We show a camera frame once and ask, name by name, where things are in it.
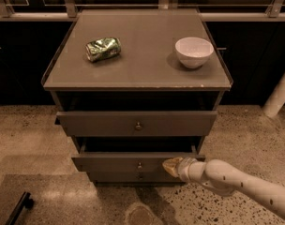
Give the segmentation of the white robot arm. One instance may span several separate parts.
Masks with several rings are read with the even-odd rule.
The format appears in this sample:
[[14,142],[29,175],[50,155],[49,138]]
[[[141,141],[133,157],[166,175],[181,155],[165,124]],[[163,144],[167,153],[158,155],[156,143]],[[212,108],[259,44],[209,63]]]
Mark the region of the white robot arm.
[[285,220],[283,186],[241,172],[219,159],[202,162],[192,157],[174,157],[166,159],[162,166],[169,175],[185,183],[198,183],[219,196],[232,196],[239,191]]

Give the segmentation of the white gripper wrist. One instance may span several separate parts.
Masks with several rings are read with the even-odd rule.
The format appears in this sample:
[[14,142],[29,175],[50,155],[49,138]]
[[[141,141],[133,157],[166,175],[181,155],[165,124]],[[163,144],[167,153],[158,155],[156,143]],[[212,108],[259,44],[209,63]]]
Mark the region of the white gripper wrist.
[[201,183],[204,180],[205,162],[198,161],[196,158],[174,157],[162,162],[164,170],[172,177],[178,177],[186,182]]

